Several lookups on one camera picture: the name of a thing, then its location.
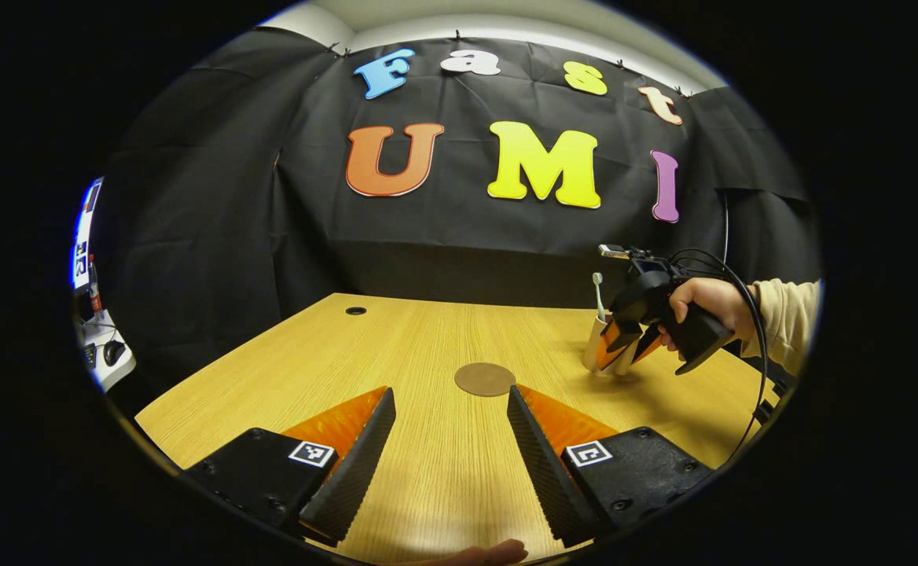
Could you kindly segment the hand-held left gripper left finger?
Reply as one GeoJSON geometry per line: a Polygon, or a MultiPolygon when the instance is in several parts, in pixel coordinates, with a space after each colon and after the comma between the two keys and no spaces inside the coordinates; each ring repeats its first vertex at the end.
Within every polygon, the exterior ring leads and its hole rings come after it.
{"type": "Polygon", "coordinates": [[[336,547],[368,494],[395,415],[393,389],[379,387],[283,432],[248,428],[182,474],[250,518],[336,547]]]}

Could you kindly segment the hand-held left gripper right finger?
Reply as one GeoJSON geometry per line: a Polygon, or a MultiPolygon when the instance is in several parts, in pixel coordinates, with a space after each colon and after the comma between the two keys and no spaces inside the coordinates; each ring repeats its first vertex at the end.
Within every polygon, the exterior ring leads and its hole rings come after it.
{"type": "Polygon", "coordinates": [[[653,428],[620,432],[514,384],[507,419],[553,538],[570,548],[639,524],[713,469],[653,428]]]}

